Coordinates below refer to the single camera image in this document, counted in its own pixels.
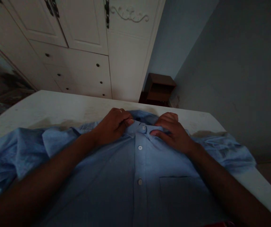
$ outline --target decorative scroll carving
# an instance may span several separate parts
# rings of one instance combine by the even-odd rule
[[[112,12],[113,14],[117,12],[117,14],[123,20],[131,20],[135,23],[140,22],[144,18],[145,21],[149,21],[149,16],[147,14],[143,15],[141,12],[136,13],[133,6],[128,6],[125,10],[123,10],[121,6],[119,6],[117,9],[115,6],[111,6],[110,12]]]

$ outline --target forearm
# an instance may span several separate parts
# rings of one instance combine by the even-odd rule
[[[201,145],[187,154],[221,204],[247,226],[271,226],[271,213]]]
[[[30,223],[75,166],[95,147],[91,134],[41,165],[0,196],[0,224]]]

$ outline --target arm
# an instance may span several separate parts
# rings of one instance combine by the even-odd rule
[[[91,132],[81,135],[0,196],[0,225],[30,224],[91,150],[120,138],[132,123],[129,112],[113,108]]]
[[[186,154],[214,195],[233,217],[246,226],[271,226],[271,213],[200,144],[188,136],[178,122],[176,114],[163,114],[155,125],[166,128],[171,134],[167,135],[159,130],[153,130],[150,134],[158,136],[169,146]]]

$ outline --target white table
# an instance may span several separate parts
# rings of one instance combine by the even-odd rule
[[[209,113],[41,90],[0,115],[0,137],[18,127],[34,129],[60,126],[65,129],[79,126],[101,120],[113,107],[141,109],[158,116],[165,112],[176,113],[179,122],[190,134],[225,132]],[[257,169],[234,177],[271,211],[271,185]]]

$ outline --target shirt pocket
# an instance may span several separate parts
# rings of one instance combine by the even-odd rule
[[[170,226],[204,226],[228,220],[201,178],[160,177],[160,185]]]

